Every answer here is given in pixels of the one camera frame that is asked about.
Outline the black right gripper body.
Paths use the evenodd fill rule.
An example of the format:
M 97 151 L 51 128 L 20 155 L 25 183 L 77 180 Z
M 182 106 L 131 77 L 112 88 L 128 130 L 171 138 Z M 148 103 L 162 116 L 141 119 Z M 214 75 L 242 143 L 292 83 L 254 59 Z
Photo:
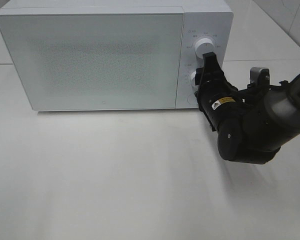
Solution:
M 245 104 L 238 89 L 224 79 L 195 80 L 199 110 L 240 110 Z

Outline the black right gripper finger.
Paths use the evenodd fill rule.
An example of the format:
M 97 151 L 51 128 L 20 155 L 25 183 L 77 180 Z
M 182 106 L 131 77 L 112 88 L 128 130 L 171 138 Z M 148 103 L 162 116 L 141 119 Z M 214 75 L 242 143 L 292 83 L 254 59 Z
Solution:
M 194 86 L 195 87 L 203 85 L 206 82 L 204 73 L 205 73 L 204 67 L 199 67 L 195 70 L 195 76 L 194 76 Z
M 203 57 L 203 72 L 201 80 L 205 83 L 212 80 L 224 80 L 225 74 L 219 65 L 217 55 L 214 52 L 204 53 Z

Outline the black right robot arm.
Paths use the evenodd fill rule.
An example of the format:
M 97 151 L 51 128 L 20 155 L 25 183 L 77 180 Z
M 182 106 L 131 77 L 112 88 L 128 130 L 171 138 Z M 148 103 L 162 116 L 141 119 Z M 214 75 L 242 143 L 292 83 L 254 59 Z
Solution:
M 300 135 L 300 74 L 270 83 L 265 67 L 250 69 L 250 82 L 239 90 L 227 81 L 213 52 L 203 54 L 195 72 L 195 97 L 226 161 L 262 165 L 281 146 Z

